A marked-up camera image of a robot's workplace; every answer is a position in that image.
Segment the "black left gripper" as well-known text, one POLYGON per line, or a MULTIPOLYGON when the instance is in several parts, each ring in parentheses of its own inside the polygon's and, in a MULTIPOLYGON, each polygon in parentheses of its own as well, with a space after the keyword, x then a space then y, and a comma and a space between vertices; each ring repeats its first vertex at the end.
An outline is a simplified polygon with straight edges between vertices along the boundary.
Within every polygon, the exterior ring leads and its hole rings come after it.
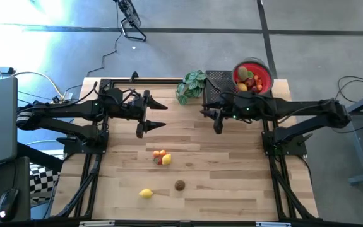
POLYGON ((137 120, 136 127, 137 138, 142 138, 144 133, 157 129, 159 127, 166 126, 164 122, 152 122, 146 120, 146 110, 149 107, 152 110, 167 110, 168 107, 157 102, 151 95, 149 90, 145 90, 142 94, 131 92, 133 100, 128 103, 130 116, 129 120, 137 120))

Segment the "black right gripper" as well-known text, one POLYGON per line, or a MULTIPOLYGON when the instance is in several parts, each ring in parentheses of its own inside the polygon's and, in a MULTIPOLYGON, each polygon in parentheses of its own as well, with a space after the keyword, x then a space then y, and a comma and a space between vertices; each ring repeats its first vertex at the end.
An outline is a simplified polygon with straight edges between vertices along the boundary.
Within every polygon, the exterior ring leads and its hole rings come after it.
POLYGON ((216 134, 221 134, 223 130, 223 120, 232 118, 242 121, 246 124, 251 124, 252 120, 243 117, 242 110, 235 104, 235 95, 233 94, 220 94, 215 102, 208 102, 202 104, 203 108, 214 108, 216 110, 201 110, 200 113, 204 117, 209 117, 214 120, 213 128, 216 134))

